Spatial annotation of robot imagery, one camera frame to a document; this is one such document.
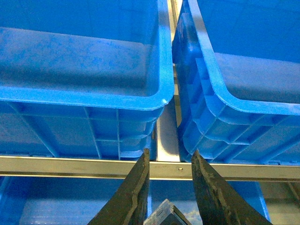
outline metal shelf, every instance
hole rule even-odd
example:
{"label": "metal shelf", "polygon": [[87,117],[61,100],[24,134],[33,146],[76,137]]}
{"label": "metal shelf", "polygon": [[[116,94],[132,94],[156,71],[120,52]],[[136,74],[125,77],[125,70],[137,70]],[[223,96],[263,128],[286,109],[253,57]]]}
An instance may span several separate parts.
{"label": "metal shelf", "polygon": [[[180,162],[174,100],[159,118],[153,138],[157,143],[157,161],[150,162],[150,179],[191,180],[191,164]],[[134,164],[134,161],[1,156],[0,175],[123,179]],[[226,180],[300,182],[300,166],[211,165]]]}

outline blue crate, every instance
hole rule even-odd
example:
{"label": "blue crate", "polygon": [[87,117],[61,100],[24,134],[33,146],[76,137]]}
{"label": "blue crate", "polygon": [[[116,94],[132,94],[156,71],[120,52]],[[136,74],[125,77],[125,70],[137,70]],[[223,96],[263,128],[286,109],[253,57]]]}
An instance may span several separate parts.
{"label": "blue crate", "polygon": [[[122,180],[4,177],[0,180],[0,223],[87,224],[107,203]],[[230,182],[270,220],[258,182]],[[148,216],[168,198],[193,224],[201,224],[192,181],[151,180]]]}
{"label": "blue crate", "polygon": [[0,154],[135,159],[173,96],[166,0],[0,0]]}
{"label": "blue crate", "polygon": [[182,159],[300,165],[300,2],[184,0],[172,44]]}

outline plastic storage bin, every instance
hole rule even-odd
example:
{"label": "plastic storage bin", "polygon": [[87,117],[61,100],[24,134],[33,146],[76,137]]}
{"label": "plastic storage bin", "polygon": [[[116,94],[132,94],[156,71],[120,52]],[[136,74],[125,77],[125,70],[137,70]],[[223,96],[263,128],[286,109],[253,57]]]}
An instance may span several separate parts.
{"label": "plastic storage bin", "polygon": [[0,153],[137,158],[173,96],[166,0],[0,0]]}
{"label": "plastic storage bin", "polygon": [[[0,186],[0,223],[87,224],[122,180],[5,177]],[[257,182],[231,182],[236,191],[269,219]],[[148,216],[168,198],[193,224],[201,224],[192,181],[151,180]]]}
{"label": "plastic storage bin", "polygon": [[184,0],[172,45],[182,159],[300,165],[300,2]]}

